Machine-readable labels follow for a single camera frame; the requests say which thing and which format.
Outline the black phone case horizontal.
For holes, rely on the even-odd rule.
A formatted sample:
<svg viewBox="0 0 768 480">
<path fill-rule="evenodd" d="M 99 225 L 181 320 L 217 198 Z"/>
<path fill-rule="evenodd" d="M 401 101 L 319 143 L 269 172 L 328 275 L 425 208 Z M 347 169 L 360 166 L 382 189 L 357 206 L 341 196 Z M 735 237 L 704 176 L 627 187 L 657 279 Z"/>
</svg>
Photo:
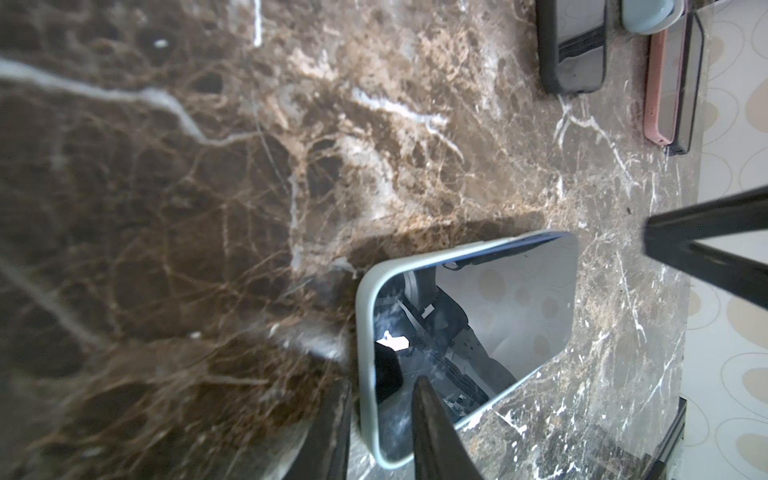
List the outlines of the black phone case horizontal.
<svg viewBox="0 0 768 480">
<path fill-rule="evenodd" d="M 687 15 L 684 76 L 682 79 L 675 138 L 667 148 L 670 156 L 687 154 L 691 149 L 696 119 L 701 69 L 704 56 L 705 32 L 696 12 Z"/>
</svg>

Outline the black phone case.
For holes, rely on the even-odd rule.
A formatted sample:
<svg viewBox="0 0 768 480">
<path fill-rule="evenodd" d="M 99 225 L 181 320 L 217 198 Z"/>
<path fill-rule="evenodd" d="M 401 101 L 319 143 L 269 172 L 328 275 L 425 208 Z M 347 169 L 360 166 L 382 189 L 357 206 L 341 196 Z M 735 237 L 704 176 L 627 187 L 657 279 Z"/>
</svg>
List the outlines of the black phone case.
<svg viewBox="0 0 768 480">
<path fill-rule="evenodd" d="M 537 0 L 540 78 L 550 94 L 599 90 L 607 64 L 605 0 Z"/>
</svg>

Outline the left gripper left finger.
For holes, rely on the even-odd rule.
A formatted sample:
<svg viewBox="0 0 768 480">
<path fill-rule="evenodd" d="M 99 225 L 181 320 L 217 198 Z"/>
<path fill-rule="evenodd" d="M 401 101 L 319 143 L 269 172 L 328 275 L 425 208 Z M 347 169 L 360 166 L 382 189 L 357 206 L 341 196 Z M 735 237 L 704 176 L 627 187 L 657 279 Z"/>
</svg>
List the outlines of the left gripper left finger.
<svg viewBox="0 0 768 480">
<path fill-rule="evenodd" d="M 283 479 L 346 479 L 351 425 L 351 382 L 339 379 L 323 400 L 301 449 Z"/>
</svg>

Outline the pink phone case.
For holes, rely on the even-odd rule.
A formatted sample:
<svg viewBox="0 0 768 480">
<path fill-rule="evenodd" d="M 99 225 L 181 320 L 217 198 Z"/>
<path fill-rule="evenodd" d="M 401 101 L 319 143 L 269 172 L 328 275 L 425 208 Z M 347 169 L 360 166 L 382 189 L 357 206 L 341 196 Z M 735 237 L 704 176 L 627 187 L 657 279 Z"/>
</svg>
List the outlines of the pink phone case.
<svg viewBox="0 0 768 480">
<path fill-rule="evenodd" d="M 650 40 L 643 131 L 662 147 L 675 137 L 685 32 L 680 19 Z"/>
</svg>

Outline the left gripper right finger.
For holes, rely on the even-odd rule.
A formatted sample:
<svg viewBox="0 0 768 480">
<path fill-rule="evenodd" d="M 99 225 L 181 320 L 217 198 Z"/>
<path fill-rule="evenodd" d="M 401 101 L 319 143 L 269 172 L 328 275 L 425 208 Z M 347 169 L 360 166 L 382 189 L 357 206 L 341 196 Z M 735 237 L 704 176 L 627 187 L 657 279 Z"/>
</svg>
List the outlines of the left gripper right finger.
<svg viewBox="0 0 768 480">
<path fill-rule="evenodd" d="M 416 479 L 482 480 L 425 376 L 416 380 L 411 411 Z"/>
</svg>

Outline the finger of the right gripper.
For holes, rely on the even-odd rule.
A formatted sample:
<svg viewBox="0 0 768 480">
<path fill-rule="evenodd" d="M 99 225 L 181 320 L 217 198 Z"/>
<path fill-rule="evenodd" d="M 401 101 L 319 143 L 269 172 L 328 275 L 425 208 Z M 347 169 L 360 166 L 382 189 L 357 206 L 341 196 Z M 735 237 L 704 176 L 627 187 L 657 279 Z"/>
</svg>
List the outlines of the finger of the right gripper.
<svg viewBox="0 0 768 480">
<path fill-rule="evenodd" d="M 767 264 L 704 244 L 704 239 L 767 228 L 767 188 L 649 217 L 644 253 L 758 307 L 767 307 Z"/>
</svg>

